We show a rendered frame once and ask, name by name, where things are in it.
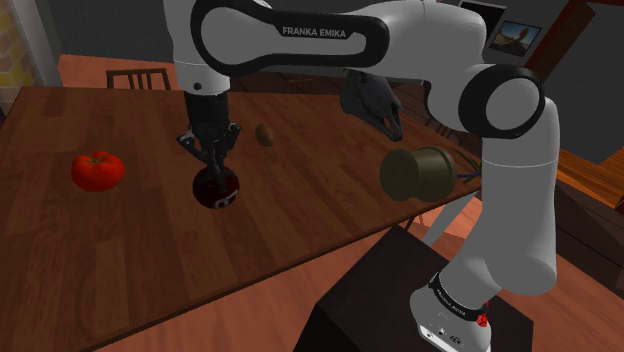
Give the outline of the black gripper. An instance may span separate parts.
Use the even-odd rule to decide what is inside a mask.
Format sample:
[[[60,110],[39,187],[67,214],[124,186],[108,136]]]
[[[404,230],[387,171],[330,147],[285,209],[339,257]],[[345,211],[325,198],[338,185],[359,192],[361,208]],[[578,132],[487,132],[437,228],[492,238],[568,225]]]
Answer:
[[[184,99],[189,129],[176,140],[186,151],[206,165],[207,177],[217,179],[220,192],[226,193],[224,161],[241,131],[238,124],[229,120],[228,93],[195,95],[185,92]]]

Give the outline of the dark red ball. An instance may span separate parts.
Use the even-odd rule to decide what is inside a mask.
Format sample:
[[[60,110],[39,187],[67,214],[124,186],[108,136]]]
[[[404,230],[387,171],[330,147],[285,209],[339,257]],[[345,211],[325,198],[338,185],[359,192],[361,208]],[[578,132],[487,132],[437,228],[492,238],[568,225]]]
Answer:
[[[236,174],[228,167],[225,168],[224,181],[226,190],[221,192],[217,181],[210,177],[208,169],[201,169],[192,183],[195,199],[207,208],[219,209],[229,206],[239,194],[240,183]]]

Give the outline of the brown kiwi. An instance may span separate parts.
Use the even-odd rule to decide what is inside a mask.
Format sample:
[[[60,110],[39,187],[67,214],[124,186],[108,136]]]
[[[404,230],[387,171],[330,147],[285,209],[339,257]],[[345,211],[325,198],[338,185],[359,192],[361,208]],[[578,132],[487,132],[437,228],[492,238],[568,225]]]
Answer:
[[[256,127],[255,138],[257,142],[264,147],[273,146],[275,143],[273,132],[266,124],[259,124]]]

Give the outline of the dark wooden chair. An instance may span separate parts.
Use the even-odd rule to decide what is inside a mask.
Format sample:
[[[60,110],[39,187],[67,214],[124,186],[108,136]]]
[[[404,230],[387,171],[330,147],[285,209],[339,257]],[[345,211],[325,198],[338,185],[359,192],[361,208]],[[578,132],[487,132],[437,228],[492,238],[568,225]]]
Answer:
[[[154,88],[153,75],[162,77],[165,90],[171,89],[168,72],[165,68],[107,70],[106,84],[109,89],[113,89],[115,87],[115,78],[125,76],[132,90],[152,90]]]

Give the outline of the red tomato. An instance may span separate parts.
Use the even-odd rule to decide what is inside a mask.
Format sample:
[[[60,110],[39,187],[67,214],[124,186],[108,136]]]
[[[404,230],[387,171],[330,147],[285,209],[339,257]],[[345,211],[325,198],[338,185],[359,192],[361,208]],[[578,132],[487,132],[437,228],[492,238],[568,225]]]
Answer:
[[[123,179],[125,173],[122,161],[104,151],[78,156],[71,165],[73,182],[88,192],[104,192],[113,188]]]

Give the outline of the brown wooden table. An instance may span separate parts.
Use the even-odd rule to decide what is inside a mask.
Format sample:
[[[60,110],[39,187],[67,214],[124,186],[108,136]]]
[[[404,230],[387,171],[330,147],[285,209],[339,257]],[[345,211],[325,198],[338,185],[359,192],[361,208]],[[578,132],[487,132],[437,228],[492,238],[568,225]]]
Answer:
[[[429,208],[383,192],[393,143],[334,95],[235,92],[229,111],[240,192],[215,210],[195,200],[201,163],[176,140],[181,92],[20,91],[0,128],[0,352],[95,347]],[[104,192],[71,178],[94,151],[126,169]]]

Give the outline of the olive green plant pot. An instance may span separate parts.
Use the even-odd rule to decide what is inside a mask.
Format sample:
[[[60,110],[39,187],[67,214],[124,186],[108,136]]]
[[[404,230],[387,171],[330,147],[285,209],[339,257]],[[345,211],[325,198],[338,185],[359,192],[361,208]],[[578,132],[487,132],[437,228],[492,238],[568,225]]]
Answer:
[[[467,183],[481,175],[480,165],[459,150],[456,152],[474,168],[473,172],[458,173],[453,156],[440,147],[392,150],[380,165],[379,180],[383,191],[395,201],[410,198],[423,202],[444,200],[452,193],[458,179]]]

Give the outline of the dark robot stand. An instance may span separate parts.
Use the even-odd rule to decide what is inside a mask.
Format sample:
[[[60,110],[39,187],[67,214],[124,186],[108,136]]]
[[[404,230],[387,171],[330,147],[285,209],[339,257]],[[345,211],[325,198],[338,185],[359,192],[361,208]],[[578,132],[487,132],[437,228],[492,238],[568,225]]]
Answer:
[[[452,261],[394,226],[315,304],[293,352],[532,352],[469,244]]]

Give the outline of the framed wall picture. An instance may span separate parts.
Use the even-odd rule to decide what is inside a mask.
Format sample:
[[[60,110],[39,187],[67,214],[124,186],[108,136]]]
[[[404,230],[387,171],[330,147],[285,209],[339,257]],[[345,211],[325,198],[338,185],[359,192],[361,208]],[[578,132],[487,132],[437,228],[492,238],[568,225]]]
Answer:
[[[504,21],[489,48],[513,56],[524,57],[540,32],[540,27]]]

